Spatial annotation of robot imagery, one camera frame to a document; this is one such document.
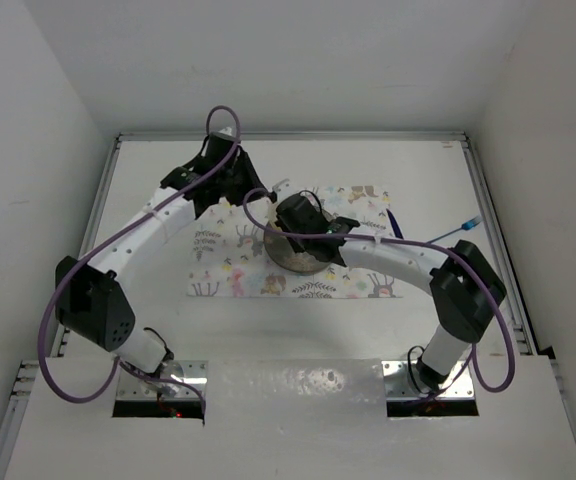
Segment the aluminium table frame rail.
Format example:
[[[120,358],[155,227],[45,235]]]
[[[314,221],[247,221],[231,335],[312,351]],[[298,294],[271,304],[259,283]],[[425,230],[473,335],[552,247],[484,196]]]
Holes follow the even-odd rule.
[[[481,168],[459,133],[244,134],[262,181],[386,186],[406,238],[432,238],[480,210],[482,242],[524,320]],[[106,162],[82,250],[119,230],[202,134],[125,134]],[[478,416],[389,418],[377,360],[435,330],[432,301],[189,298],[189,228],[129,285],[139,319],[179,357],[208,360],[206,425],[112,418],[114,391],[59,400],[38,372],[12,427],[5,479],[576,479],[576,443],[544,356],[517,358],[499,394],[474,382]]]

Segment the metal base plate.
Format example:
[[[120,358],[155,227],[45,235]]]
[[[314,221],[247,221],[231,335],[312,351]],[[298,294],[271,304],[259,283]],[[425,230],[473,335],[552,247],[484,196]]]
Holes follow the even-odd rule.
[[[411,375],[406,360],[382,361],[382,373],[385,385],[385,395],[388,401],[412,402],[432,396],[430,388],[423,386],[416,379],[417,389],[410,379]],[[475,389],[468,367],[459,361],[451,370],[447,380],[439,387],[440,393],[435,396],[440,401],[474,401]]]
[[[116,399],[197,401],[206,397],[207,383],[207,365],[202,362],[170,360],[151,374],[129,366],[119,373]]]

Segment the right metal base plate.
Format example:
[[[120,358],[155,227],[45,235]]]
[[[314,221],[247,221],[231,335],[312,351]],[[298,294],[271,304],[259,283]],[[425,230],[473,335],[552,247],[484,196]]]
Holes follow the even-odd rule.
[[[411,375],[406,360],[382,361],[382,373],[385,385],[385,395],[388,401],[412,402],[432,396],[430,388],[423,386],[416,379],[417,389],[410,379]],[[468,367],[459,361],[451,370],[447,380],[439,387],[440,393],[435,396],[440,401],[474,401],[475,389]]]

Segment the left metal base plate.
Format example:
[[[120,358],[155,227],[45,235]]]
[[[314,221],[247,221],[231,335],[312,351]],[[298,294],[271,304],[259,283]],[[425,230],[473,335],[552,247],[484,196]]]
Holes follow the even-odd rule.
[[[116,399],[197,401],[206,397],[207,383],[207,365],[202,362],[170,360],[151,374],[129,366],[119,373]]]

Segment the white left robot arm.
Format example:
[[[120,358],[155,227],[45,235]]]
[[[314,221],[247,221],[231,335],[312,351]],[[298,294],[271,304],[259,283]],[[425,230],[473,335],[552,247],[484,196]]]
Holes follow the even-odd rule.
[[[144,373],[156,372],[170,357],[161,340],[136,327],[127,285],[140,264],[182,229],[222,200],[233,206],[263,186],[236,137],[208,134],[200,152],[168,173],[131,220],[138,226],[83,264],[67,256],[56,268],[56,282],[67,283],[55,306],[56,318],[71,332]]]

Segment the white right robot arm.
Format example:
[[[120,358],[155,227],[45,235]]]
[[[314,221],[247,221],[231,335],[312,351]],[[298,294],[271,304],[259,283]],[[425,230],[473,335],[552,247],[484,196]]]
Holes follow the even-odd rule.
[[[413,384],[433,394],[476,346],[492,320],[502,320],[507,289],[479,248],[460,240],[451,248],[378,236],[357,220],[327,219],[301,193],[274,192],[274,225],[296,253],[346,268],[362,268],[412,285],[433,301],[439,325],[411,374]]]

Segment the grey reindeer plate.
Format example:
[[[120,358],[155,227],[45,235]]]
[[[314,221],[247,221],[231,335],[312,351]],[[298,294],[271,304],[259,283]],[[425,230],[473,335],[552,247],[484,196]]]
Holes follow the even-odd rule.
[[[293,274],[314,275],[331,266],[330,262],[319,261],[306,252],[294,252],[286,237],[265,232],[263,243],[268,257],[276,265]]]

